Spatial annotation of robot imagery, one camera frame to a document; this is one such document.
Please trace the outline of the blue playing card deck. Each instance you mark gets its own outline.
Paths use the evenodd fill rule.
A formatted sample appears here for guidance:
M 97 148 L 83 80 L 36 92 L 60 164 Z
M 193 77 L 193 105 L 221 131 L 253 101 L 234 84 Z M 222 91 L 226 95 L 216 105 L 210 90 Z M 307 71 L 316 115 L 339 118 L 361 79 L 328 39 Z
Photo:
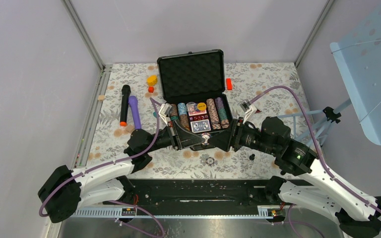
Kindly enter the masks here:
M 190 127 L 193 133 L 211 131 L 211 126 L 208 119 L 191 121 Z

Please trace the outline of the poker chip with die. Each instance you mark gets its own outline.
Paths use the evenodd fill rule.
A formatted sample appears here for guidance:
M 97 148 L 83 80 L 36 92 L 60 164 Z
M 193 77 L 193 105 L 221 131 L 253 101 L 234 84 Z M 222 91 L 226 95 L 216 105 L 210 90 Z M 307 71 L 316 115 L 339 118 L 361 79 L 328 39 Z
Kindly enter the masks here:
M 213 167 L 213 166 L 217 165 L 217 161 L 214 158 L 211 158 L 211 157 L 206 159 L 206 163 L 210 167 Z

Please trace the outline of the clear plastic disc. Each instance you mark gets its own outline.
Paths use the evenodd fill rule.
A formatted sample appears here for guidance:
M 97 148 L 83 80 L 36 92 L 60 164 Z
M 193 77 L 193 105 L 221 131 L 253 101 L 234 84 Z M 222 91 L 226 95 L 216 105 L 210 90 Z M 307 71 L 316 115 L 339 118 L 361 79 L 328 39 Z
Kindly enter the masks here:
M 189 103 L 186 104 L 187 112 L 190 115 L 193 115 L 195 113 L 194 104 L 195 104 L 194 102 L 189 102 Z

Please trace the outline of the black poker chip case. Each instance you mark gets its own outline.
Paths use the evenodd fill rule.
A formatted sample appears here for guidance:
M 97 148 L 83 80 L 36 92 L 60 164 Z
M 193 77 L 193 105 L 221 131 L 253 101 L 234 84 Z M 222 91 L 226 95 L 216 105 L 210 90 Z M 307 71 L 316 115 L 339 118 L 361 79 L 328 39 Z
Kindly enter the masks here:
M 187 54 L 163 56 L 157 59 L 159 76 L 163 92 L 163 99 L 170 105 L 178 103 L 201 103 L 207 99 L 215 100 L 221 97 L 229 121 L 233 116 L 228 99 L 225 95 L 225 65 L 224 53 L 220 49 L 202 52 L 189 52 Z M 211 136 L 230 130 L 211 128 Z M 158 136 L 156 147 L 171 146 L 168 126 Z

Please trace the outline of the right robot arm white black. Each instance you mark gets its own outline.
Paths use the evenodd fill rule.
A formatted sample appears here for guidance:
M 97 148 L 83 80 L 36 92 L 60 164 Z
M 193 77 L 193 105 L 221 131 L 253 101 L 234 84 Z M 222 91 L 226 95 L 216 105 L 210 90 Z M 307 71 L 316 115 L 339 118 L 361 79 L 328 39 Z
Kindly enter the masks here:
M 273 176 L 265 186 L 267 202 L 282 201 L 309 209 L 335 222 L 352 238 L 374 238 L 381 232 L 381 196 L 367 195 L 336 175 L 331 176 L 331 169 L 323 167 L 317 153 L 292 139 L 290 127 L 279 118 L 267 117 L 261 128 L 234 119 L 208 143 L 226 152 L 248 147 L 272 155 L 283 174 L 303 179 L 320 190 L 316 193 Z

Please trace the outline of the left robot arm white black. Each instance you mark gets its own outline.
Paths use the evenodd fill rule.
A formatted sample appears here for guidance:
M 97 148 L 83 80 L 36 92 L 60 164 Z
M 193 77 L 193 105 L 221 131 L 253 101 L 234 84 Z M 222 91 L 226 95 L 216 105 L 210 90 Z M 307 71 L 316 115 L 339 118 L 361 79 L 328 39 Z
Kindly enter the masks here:
M 126 176 L 145 168 L 152 160 L 150 152 L 167 147 L 180 150 L 205 142 L 207 139 L 185 130 L 176 121 L 169 121 L 155 134 L 136 129 L 127 142 L 126 157 L 79 169 L 57 167 L 38 191 L 42 202 L 39 215 L 59 223 L 92 204 L 109 200 L 130 203 L 134 191 Z

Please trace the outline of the purple chip stack far right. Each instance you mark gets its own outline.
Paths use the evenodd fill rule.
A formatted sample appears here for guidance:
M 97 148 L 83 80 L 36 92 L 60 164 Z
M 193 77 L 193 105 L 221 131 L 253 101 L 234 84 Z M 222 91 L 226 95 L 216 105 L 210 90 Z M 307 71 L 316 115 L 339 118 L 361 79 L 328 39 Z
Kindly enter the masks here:
M 227 115 L 227 111 L 225 109 L 224 102 L 221 97 L 217 97 L 215 100 L 215 105 L 217 108 L 218 117 L 220 120 L 220 125 L 222 129 L 226 129 L 230 125 L 229 117 Z

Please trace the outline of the red playing card deck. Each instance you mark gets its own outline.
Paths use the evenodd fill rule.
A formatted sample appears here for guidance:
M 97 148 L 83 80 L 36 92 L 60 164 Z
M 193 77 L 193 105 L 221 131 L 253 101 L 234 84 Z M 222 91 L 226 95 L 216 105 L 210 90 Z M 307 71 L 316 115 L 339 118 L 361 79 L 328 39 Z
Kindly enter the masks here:
M 205 110 L 205 111 L 202 111 L 202 112 L 195 112 L 193 115 L 190 115 L 189 113 L 188 113 L 188 115 L 189 116 L 196 116 L 196 115 L 203 115 L 203 114 L 206 114 L 207 113 L 207 111 Z

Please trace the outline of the brown chip stack far left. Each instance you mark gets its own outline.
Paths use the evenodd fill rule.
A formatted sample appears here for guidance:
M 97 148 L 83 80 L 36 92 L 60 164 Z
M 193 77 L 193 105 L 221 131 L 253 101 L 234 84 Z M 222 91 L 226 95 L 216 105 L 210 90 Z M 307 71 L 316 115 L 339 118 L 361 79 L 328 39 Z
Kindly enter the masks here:
M 175 104 L 171 105 L 171 109 L 170 109 L 169 115 L 170 115 L 170 120 L 171 121 L 179 120 L 179 112 L 178 112 L 177 105 L 175 105 Z

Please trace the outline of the red block beside case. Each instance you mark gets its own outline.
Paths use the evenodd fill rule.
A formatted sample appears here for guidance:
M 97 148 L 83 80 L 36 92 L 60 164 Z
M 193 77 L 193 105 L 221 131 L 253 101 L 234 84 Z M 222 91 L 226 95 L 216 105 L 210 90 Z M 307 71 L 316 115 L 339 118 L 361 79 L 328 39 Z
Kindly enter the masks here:
M 226 78 L 226 88 L 228 91 L 233 90 L 233 84 L 231 78 Z

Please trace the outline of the floral table mat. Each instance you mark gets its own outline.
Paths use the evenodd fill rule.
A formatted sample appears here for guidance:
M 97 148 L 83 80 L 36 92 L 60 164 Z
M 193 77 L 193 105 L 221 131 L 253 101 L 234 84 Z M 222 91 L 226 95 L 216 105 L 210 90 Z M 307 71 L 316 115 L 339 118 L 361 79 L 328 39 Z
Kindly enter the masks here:
M 124 157 L 124 150 L 134 126 L 132 118 L 125 127 L 120 126 L 121 89 L 127 84 L 137 97 L 142 128 L 155 132 L 156 118 L 150 100 L 163 101 L 160 84 L 155 85 L 153 93 L 148 92 L 146 80 L 158 74 L 154 63 L 119 63 L 113 65 L 105 91 L 105 100 L 97 118 L 93 139 L 85 152 L 77 160 L 78 166 L 93 164 Z M 241 101 L 256 95 L 256 107 L 261 110 L 251 117 L 255 126 L 260 126 L 267 116 L 300 113 L 300 108 L 292 93 L 297 94 L 305 109 L 309 107 L 305 92 L 293 63 L 228 63 L 225 76 L 231 78 L 233 90 L 226 91 L 231 113 L 234 118 L 244 115 Z M 292 118 L 283 119 L 293 129 Z M 297 118 L 297 134 L 307 129 L 304 118 Z M 249 156 L 255 154 L 251 161 Z M 141 171 L 133 174 L 135 179 L 268 179 L 280 174 L 274 158 L 246 147 L 237 152 L 224 152 L 217 148 L 193 151 L 189 148 L 176 151 L 171 148 L 151 153 L 152 161 Z M 214 158 L 217 165 L 210 167 L 207 158 Z

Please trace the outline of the purple toy microphone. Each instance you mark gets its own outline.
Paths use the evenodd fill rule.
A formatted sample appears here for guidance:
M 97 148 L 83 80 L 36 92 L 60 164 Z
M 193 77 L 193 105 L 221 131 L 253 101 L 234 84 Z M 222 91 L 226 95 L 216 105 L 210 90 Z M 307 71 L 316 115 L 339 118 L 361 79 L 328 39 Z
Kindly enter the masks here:
M 129 104 L 129 107 L 131 109 L 134 128 L 135 129 L 141 129 L 142 126 L 141 126 L 141 120 L 140 120 L 140 115 L 139 115 L 139 110 L 138 110 L 137 97 L 136 96 L 129 96 L 128 104 Z

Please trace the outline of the yellow cylinder block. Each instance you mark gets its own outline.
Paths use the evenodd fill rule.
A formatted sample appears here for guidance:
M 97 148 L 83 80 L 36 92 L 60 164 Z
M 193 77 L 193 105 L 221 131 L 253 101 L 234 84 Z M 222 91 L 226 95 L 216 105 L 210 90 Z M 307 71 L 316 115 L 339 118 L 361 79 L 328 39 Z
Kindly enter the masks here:
M 156 85 L 157 82 L 158 82 L 158 77 L 157 77 L 157 75 L 151 75 L 151 76 L 149 76 L 149 77 L 147 78 L 146 82 L 147 82 L 147 85 L 148 85 L 149 87 L 153 87 L 153 86 Z

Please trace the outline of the black microphone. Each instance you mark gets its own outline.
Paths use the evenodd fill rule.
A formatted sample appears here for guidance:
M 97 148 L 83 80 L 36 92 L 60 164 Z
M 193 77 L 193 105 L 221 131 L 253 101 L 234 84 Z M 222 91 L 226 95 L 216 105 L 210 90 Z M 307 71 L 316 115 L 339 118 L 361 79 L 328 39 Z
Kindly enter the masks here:
M 127 126 L 128 100 L 131 93 L 130 86 L 127 84 L 123 85 L 121 93 L 120 126 L 125 127 Z

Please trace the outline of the light blue perforated panel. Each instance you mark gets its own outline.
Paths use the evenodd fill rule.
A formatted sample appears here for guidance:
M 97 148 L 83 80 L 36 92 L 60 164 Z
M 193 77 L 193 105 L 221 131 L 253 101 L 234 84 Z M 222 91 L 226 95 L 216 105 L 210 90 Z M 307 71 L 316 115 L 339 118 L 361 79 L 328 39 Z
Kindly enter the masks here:
M 381 145 L 381 5 L 330 49 L 365 136 Z

